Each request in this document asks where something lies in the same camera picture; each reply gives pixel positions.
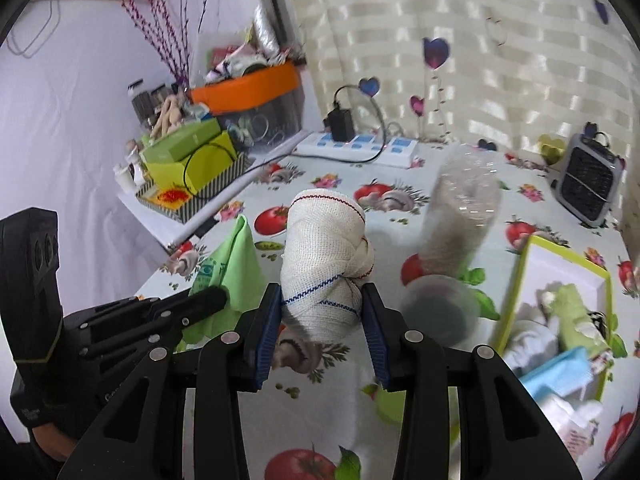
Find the person's left hand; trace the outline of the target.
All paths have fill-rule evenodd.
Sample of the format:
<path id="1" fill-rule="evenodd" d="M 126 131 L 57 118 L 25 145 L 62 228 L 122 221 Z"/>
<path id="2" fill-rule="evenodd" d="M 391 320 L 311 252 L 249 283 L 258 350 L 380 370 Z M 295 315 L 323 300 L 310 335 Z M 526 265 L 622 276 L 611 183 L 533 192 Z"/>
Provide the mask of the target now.
<path id="1" fill-rule="evenodd" d="M 63 434 L 50 422 L 32 428 L 32 435 L 38 446 L 57 462 L 66 462 L 74 452 L 77 441 Z"/>

